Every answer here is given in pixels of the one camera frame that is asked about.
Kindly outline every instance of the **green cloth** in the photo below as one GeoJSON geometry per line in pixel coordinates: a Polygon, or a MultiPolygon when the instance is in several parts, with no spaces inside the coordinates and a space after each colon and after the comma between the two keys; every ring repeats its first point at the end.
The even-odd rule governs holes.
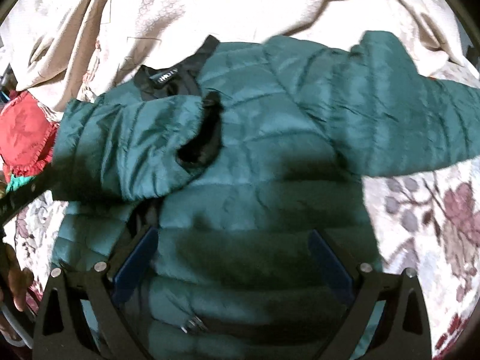
{"type": "Polygon", "coordinates": [[[34,176],[15,176],[11,175],[10,176],[10,182],[7,185],[7,189],[5,190],[6,193],[11,192],[11,191],[16,191],[18,188],[20,188],[22,185],[27,184],[31,179],[33,179],[34,176]]]}
{"type": "Polygon", "coordinates": [[[219,92],[224,107],[223,147],[203,172],[175,161],[198,132],[200,97],[143,102],[139,82],[67,106],[53,159],[63,188],[54,197],[84,203],[69,206],[54,258],[91,268],[125,234],[137,201],[165,196],[158,254],[140,316],[130,319],[156,359],[313,357],[345,310],[309,256],[310,231],[324,229],[380,269],[361,175],[407,175],[480,155],[480,91],[420,76],[386,32],[366,32],[350,52],[284,36],[220,44],[198,78],[203,95],[219,92]],[[325,329],[303,345],[258,345],[184,334],[193,314],[242,325],[323,321],[325,329]]]}

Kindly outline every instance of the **teal puffer jacket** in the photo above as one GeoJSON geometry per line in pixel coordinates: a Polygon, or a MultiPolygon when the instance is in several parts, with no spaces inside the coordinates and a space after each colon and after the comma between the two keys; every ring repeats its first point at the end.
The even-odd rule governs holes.
{"type": "Polygon", "coordinates": [[[76,269],[108,258],[140,200],[164,196],[158,254],[131,316],[156,359],[309,359],[344,313],[307,249],[324,229],[381,269],[360,177],[405,175],[480,155],[480,91],[420,76],[390,33],[350,52],[274,37],[222,43],[198,78],[218,92],[222,148],[186,171],[202,100],[142,101],[135,80],[95,104],[70,101],[53,165],[69,206],[54,250],[76,269]],[[184,334],[192,316],[304,326],[310,339],[184,334]]]}

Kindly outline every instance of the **bed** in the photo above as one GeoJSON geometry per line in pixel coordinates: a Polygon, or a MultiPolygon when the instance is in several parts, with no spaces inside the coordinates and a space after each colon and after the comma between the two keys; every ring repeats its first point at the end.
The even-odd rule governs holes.
{"type": "MultiPolygon", "coordinates": [[[[17,90],[30,91],[59,120],[69,98],[93,102],[140,64],[182,60],[208,34],[224,42],[285,34],[349,49],[365,30],[395,34],[424,76],[480,88],[445,0],[19,0],[0,36],[17,90]]],[[[402,178],[364,178],[363,186],[384,270],[418,271],[440,359],[480,296],[480,158],[402,178]]],[[[47,192],[5,228],[20,264],[34,272],[38,298],[66,207],[47,192]]]]}

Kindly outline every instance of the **blue gripper pad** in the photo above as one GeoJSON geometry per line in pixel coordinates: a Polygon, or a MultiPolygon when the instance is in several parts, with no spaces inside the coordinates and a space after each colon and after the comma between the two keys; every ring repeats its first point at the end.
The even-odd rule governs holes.
{"type": "Polygon", "coordinates": [[[113,279],[111,299],[117,307],[127,302],[143,279],[158,248],[158,229],[151,227],[113,279]]]}
{"type": "Polygon", "coordinates": [[[354,280],[318,231],[311,232],[308,248],[325,284],[340,303],[350,307],[355,301],[354,280]]]}

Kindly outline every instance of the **quilted jacket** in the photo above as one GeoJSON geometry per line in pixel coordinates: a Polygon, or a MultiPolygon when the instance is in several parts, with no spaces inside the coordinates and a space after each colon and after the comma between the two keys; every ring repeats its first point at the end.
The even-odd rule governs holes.
{"type": "Polygon", "coordinates": [[[385,32],[367,32],[350,52],[282,36],[222,43],[197,82],[202,96],[146,102],[132,80],[95,104],[70,101],[54,150],[55,198],[77,202],[54,261],[90,269],[125,237],[138,201],[164,197],[158,254],[131,318],[150,353],[310,359],[345,311],[311,260],[310,231],[326,230],[381,269],[361,176],[480,155],[480,91],[420,76],[385,32]],[[198,134],[211,92],[223,108],[222,147],[189,169],[178,149],[198,134]],[[194,316],[230,333],[183,333],[194,316]],[[310,335],[267,339],[269,326],[310,335]]]}

